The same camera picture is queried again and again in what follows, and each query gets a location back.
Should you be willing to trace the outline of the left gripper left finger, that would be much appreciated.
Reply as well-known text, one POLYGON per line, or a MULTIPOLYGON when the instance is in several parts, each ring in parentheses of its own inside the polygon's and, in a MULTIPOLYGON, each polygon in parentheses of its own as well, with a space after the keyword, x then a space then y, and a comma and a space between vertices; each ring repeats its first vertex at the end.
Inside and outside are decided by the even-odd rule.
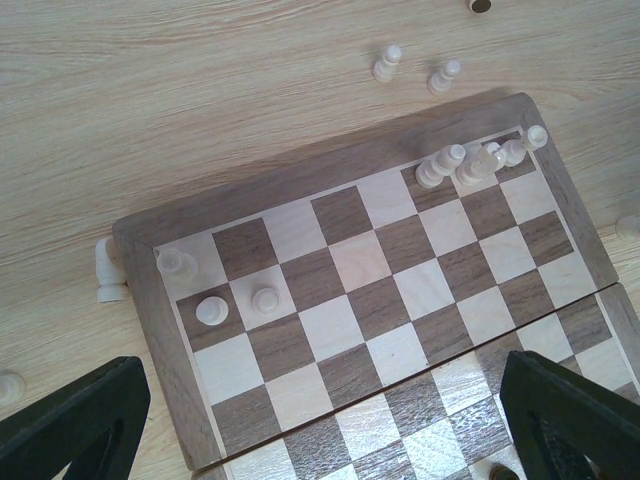
POLYGON ((1 421, 1 477, 127 479, 149 406, 140 358, 114 358, 1 421))

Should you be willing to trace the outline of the white piece pair one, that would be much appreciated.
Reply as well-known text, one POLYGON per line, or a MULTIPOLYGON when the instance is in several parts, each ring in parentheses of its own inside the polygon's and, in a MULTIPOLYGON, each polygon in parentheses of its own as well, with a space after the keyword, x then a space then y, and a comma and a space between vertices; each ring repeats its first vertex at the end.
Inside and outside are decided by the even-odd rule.
POLYGON ((177 282, 189 282, 199 272, 196 259, 177 249, 165 249, 158 253, 156 266, 165 277, 177 282))

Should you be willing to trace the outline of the white rook chess piece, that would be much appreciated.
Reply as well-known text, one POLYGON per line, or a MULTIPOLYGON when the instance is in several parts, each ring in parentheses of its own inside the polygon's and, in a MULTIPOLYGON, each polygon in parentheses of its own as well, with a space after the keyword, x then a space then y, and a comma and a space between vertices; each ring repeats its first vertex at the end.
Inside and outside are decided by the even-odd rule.
POLYGON ((533 125, 523 133, 520 139, 507 140, 501 146, 501 150, 506 156, 504 165, 515 167, 520 164, 527 153, 544 147, 548 138, 548 132, 544 127, 533 125))

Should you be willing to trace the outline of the white knight chess piece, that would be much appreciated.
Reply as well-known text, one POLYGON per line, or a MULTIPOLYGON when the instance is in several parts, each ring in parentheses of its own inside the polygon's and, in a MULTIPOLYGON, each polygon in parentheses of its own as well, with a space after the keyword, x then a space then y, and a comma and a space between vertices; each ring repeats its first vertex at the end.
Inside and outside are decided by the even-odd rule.
POLYGON ((127 299, 126 277, 118 250, 111 236, 100 239, 95 247, 96 277, 99 283, 99 303, 119 302, 127 299))

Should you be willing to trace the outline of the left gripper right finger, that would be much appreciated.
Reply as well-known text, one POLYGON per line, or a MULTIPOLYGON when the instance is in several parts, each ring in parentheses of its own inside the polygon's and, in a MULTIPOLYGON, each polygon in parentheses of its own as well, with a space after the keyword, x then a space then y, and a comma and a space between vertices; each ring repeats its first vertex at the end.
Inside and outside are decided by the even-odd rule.
POLYGON ((533 351, 508 354, 500 399, 529 479, 639 477, 639 406, 533 351))

